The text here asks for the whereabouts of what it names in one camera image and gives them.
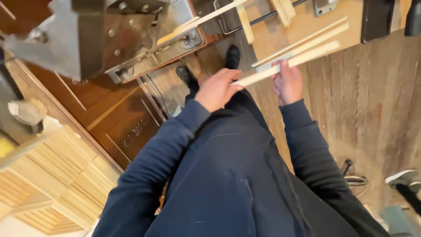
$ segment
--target right hand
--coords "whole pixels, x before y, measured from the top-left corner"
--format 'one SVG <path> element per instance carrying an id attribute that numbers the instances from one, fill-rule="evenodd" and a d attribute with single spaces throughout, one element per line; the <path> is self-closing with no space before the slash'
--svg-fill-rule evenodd
<path id="1" fill-rule="evenodd" d="M 280 106 L 290 105 L 303 98 L 303 76 L 297 67 L 289 67 L 288 60 L 279 60 L 272 66 L 280 64 L 280 73 L 272 75 L 273 90 L 278 96 Z"/>
<path id="2" fill-rule="evenodd" d="M 240 73 L 240 70 L 221 69 L 200 85 L 195 100 L 210 113 L 224 107 L 235 93 L 244 89 L 240 85 L 230 85 Z"/>

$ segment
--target wooden floor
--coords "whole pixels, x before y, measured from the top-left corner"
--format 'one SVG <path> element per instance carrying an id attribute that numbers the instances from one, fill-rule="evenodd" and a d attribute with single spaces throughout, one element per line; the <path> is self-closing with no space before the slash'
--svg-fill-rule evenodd
<path id="1" fill-rule="evenodd" d="M 243 32 L 201 50 L 149 75 L 164 96 L 169 113 L 184 105 L 188 89 L 175 75 L 178 65 L 187 64 L 197 75 L 212 75 L 224 65 L 231 43 L 242 50 L 239 69 L 244 76 L 255 73 L 252 46 Z M 304 99 L 313 119 L 330 145 L 341 167 L 354 161 L 351 174 L 369 180 L 359 196 L 364 204 L 379 210 L 403 199 L 384 184 L 385 177 L 407 168 L 421 167 L 421 36 L 405 38 L 398 31 L 386 39 L 357 45 L 300 65 L 304 76 Z M 276 138 L 280 154 L 291 168 L 278 102 L 272 81 L 247 87 Z M 161 102 L 155 88 L 149 91 Z"/>

